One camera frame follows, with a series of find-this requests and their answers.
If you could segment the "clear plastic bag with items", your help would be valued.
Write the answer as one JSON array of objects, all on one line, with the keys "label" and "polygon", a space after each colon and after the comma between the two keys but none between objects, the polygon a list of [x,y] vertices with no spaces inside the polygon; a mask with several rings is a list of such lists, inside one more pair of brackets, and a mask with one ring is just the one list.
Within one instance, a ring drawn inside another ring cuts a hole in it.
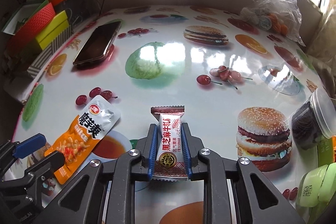
[{"label": "clear plastic bag with items", "polygon": [[302,15],[297,0],[253,0],[252,5],[242,8],[240,18],[262,30],[305,45],[299,34]]}]

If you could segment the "red textured box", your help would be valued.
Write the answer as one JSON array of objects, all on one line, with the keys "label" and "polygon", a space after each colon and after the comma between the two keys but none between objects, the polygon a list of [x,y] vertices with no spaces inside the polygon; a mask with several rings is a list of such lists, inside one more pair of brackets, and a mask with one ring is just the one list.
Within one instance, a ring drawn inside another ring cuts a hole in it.
[{"label": "red textured box", "polygon": [[10,57],[16,56],[34,37],[42,32],[55,17],[52,3],[47,3],[35,13],[9,40],[6,51]]}]

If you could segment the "orange silver konjac snack pouch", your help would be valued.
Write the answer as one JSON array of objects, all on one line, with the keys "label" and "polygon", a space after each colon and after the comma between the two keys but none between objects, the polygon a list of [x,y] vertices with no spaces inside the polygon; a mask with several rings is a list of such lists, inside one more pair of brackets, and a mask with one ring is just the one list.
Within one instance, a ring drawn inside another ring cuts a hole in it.
[{"label": "orange silver konjac snack pouch", "polygon": [[65,184],[78,170],[98,143],[120,119],[120,111],[101,95],[93,98],[45,152],[61,152],[65,158],[62,167],[54,172],[59,184]]}]

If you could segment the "clear jar white lid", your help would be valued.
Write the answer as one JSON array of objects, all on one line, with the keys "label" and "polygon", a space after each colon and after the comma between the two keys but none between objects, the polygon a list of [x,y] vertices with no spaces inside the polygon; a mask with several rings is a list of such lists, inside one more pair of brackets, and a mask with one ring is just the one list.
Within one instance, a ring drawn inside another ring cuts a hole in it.
[{"label": "clear jar white lid", "polygon": [[335,136],[335,107],[327,92],[317,88],[291,117],[293,139],[308,150]]}]

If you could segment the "light green frosted jar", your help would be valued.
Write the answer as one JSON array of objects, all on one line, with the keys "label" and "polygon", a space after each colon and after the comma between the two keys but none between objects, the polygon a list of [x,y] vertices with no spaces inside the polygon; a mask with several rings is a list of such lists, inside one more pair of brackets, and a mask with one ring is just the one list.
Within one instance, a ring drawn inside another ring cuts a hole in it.
[{"label": "light green frosted jar", "polygon": [[306,223],[335,223],[335,163],[302,177],[295,205]]}]

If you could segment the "beige patterned curtain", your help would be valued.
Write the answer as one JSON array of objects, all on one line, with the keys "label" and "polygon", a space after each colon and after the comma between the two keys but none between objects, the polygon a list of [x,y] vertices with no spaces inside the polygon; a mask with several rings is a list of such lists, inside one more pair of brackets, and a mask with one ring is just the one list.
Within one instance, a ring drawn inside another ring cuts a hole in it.
[{"label": "beige patterned curtain", "polygon": [[306,50],[328,95],[335,99],[335,5]]}]

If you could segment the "white brown sesame nougat packet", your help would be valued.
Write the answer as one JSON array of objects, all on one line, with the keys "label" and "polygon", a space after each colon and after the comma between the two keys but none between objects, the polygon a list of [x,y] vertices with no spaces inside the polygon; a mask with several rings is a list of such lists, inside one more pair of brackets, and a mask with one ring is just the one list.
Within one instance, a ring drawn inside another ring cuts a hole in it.
[{"label": "white brown sesame nougat packet", "polygon": [[181,118],[184,106],[157,106],[151,114],[158,121],[158,148],[153,177],[157,180],[187,179],[182,152]]}]

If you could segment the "black smartphone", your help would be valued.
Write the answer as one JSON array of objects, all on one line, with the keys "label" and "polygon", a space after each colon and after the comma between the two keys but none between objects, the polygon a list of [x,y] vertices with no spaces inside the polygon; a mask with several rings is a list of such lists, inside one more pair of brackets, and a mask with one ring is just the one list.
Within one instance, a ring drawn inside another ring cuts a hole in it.
[{"label": "black smartphone", "polygon": [[122,22],[118,20],[96,27],[78,52],[73,65],[80,66],[104,61],[121,25]]}]

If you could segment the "yellow-green striped box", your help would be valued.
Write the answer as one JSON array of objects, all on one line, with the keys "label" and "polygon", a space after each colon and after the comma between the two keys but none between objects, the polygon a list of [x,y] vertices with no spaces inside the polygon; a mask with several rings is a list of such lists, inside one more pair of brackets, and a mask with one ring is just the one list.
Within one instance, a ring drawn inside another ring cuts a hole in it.
[{"label": "yellow-green striped box", "polygon": [[52,21],[38,34],[28,47],[27,65],[23,69],[24,76],[34,79],[46,61],[73,34],[66,10],[58,13]]}]

